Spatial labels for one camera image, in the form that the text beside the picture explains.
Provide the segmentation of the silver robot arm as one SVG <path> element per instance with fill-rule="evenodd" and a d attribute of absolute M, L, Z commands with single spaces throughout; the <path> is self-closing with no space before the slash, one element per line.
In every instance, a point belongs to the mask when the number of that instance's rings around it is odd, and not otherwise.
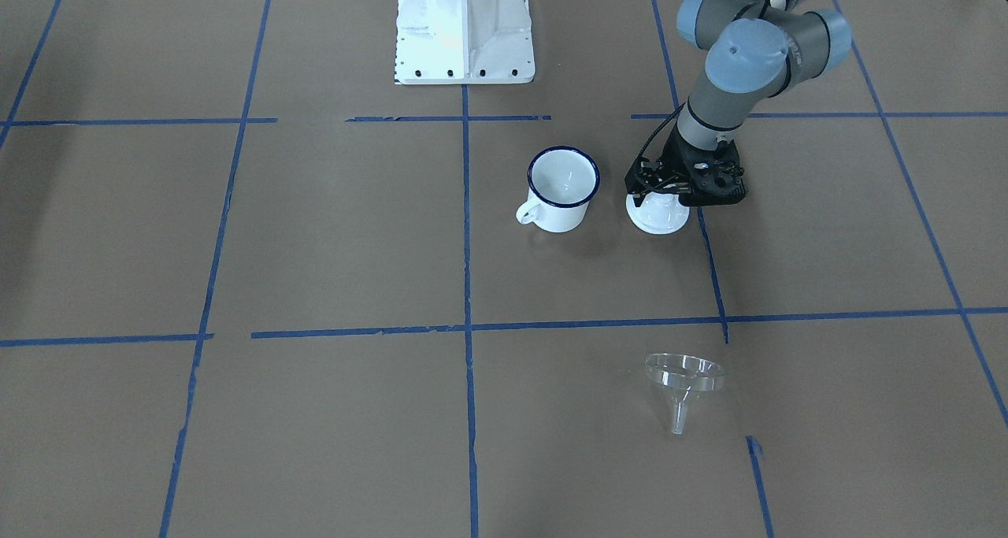
<path fill-rule="evenodd" d="M 796 13 L 802 0 L 683 0 L 676 27 L 706 58 L 691 93 L 665 120 L 657 158 L 637 154 L 628 199 L 676 195 L 687 207 L 723 206 L 747 194 L 736 135 L 760 102 L 843 63 L 852 32 L 838 11 Z"/>

